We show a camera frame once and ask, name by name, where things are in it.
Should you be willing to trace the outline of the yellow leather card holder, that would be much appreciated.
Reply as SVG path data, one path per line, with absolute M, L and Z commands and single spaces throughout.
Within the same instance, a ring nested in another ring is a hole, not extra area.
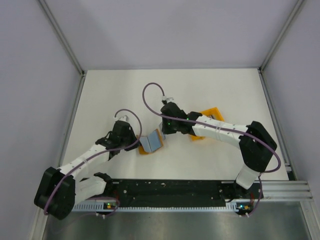
M 164 146 L 159 129 L 155 129 L 149 135 L 141 136 L 139 142 L 138 152 L 140 155 L 152 154 Z

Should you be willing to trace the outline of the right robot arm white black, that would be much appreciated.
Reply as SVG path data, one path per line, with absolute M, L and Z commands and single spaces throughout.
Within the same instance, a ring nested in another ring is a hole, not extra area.
M 165 135 L 177 132 L 199 138 L 211 138 L 228 143 L 240 150 L 243 167 L 238 173 L 233 192 L 245 198 L 252 191 L 252 184 L 265 172 L 277 149 L 277 144 L 265 127 L 257 121 L 249 125 L 230 124 L 210 118 L 200 112 L 186 114 L 176 103 L 163 100 L 160 109 L 162 132 Z

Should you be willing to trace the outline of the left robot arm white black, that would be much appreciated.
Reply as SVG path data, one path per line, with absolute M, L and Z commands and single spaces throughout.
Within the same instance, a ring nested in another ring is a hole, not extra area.
M 33 203 L 58 220 L 66 218 L 74 206 L 91 197 L 109 198 L 114 191 L 106 173 L 92 171 L 121 151 L 139 146 L 127 116 L 116 120 L 113 129 L 98 139 L 85 153 L 59 168 L 47 168 Z

